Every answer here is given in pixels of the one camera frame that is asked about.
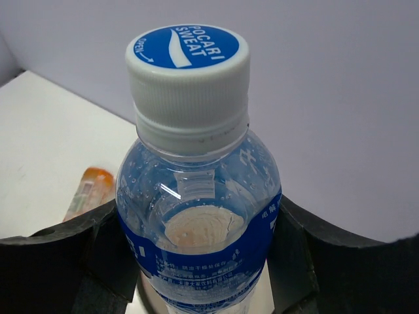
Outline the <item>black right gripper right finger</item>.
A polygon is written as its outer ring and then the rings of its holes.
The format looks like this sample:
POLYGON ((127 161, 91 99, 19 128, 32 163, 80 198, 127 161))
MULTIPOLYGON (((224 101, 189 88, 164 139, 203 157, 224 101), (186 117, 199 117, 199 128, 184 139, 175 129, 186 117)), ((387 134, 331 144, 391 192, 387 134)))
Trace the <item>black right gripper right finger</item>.
POLYGON ((283 196, 268 254, 275 313, 417 313, 418 236, 383 243, 283 196))

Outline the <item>clear bottle orange label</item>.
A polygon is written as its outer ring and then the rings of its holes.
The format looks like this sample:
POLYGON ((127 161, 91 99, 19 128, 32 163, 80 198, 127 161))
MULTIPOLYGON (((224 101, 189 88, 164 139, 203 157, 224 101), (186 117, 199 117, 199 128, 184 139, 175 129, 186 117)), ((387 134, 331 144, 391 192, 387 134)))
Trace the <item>clear bottle orange label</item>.
POLYGON ((115 198, 114 175, 99 167, 87 168, 63 221, 85 214, 115 198))

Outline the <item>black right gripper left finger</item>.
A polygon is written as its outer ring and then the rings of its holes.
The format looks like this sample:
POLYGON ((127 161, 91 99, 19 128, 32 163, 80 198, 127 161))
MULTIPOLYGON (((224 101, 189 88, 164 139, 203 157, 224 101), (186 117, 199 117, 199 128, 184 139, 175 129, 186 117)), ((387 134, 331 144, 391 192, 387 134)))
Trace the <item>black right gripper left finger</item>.
POLYGON ((124 313, 139 266, 115 201, 1 240, 2 313, 124 313))

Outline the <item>clear bottle blue label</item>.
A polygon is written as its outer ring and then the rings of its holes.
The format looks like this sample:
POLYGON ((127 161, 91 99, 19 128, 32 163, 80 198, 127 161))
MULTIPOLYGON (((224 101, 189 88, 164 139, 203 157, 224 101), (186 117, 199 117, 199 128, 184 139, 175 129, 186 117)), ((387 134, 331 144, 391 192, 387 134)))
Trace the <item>clear bottle blue label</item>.
POLYGON ((125 60, 137 140, 116 202, 133 255, 170 313, 248 313, 282 196, 249 128, 249 46, 178 24, 137 36, 125 60))

